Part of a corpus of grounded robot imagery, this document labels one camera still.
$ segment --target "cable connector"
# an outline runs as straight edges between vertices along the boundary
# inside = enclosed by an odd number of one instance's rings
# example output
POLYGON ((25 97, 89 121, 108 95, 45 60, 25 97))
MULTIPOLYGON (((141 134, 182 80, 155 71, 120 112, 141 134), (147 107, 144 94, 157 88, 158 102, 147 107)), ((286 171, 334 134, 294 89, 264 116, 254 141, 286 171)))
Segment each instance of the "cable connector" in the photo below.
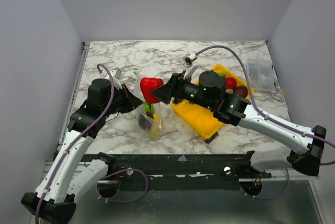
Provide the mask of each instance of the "cable connector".
POLYGON ((195 53, 187 54, 183 56, 183 62, 187 67, 192 66, 192 62, 195 61, 198 57, 195 55, 195 53))

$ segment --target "bolt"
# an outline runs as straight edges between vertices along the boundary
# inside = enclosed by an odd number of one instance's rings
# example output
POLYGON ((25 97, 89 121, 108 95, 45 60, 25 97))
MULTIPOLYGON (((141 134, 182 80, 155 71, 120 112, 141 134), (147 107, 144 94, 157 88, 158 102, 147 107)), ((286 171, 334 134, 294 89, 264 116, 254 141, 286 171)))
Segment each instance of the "bolt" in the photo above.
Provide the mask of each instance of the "bolt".
POLYGON ((225 172, 225 174, 230 174, 231 173, 231 169, 230 169, 230 167, 228 167, 228 166, 226 166, 225 168, 224 168, 224 172, 225 172))

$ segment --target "wall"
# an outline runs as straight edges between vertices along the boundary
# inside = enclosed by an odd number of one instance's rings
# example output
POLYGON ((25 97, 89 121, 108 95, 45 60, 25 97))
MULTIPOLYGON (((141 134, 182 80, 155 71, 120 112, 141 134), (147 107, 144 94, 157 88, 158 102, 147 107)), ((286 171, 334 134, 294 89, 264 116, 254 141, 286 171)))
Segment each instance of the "wall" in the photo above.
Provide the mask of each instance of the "wall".
POLYGON ((264 40, 291 0, 61 0, 84 41, 264 40))
POLYGON ((21 205, 60 137, 82 44, 60 0, 0 0, 0 222, 21 205))
MULTIPOLYGON (((293 0, 269 44, 292 120, 326 127, 333 142, 334 14, 335 0, 293 0)), ((326 146, 323 160, 334 159, 335 150, 326 146)), ((322 167, 320 180, 327 205, 334 209, 335 167, 322 167)))

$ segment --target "transparent plastic box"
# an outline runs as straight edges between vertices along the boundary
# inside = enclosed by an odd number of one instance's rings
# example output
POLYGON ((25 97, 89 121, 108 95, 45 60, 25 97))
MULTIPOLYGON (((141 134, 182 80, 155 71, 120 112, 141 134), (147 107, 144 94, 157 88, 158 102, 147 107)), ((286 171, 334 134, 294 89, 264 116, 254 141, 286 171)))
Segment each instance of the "transparent plastic box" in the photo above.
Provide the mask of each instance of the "transparent plastic box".
POLYGON ((247 60, 247 72, 250 84, 257 91, 274 91, 272 62, 260 59, 247 60))

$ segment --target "yellow container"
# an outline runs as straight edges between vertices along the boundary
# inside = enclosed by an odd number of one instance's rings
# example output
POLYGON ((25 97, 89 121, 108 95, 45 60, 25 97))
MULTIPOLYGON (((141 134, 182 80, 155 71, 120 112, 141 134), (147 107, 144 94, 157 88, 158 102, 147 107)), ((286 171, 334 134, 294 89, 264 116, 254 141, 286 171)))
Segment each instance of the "yellow container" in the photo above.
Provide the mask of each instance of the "yellow container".
MULTIPOLYGON (((227 68, 223 67, 221 64, 215 65, 211 70, 215 72, 223 71, 226 74, 226 77, 233 77, 236 79, 237 86, 244 85, 247 87, 246 82, 230 72, 227 68)), ((221 126, 224 125, 224 123, 213 117, 213 113, 209 109, 199 105, 190 104, 187 100, 183 100, 177 105, 172 103, 171 107, 204 139, 209 139, 221 128, 221 126)))

